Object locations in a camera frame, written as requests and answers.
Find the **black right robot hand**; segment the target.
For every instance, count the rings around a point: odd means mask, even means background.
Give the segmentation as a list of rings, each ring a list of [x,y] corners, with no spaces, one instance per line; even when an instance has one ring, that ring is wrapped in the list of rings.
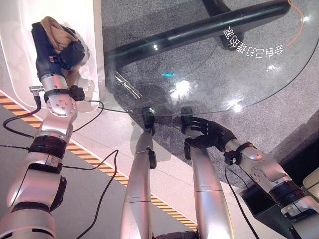
[[[198,117],[190,117],[188,126],[192,131],[201,133],[196,138],[186,138],[185,143],[190,147],[204,149],[216,147],[220,152],[225,152],[225,145],[230,140],[237,140],[236,136],[229,129],[218,124]]]

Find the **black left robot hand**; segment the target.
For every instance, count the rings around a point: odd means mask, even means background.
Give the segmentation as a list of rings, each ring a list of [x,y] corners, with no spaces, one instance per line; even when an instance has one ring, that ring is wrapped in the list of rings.
[[[80,40],[75,40],[57,52],[50,42],[48,34],[40,22],[32,25],[32,37],[37,53],[37,76],[41,80],[45,75],[60,75],[66,77],[70,70],[81,63],[85,49]]]

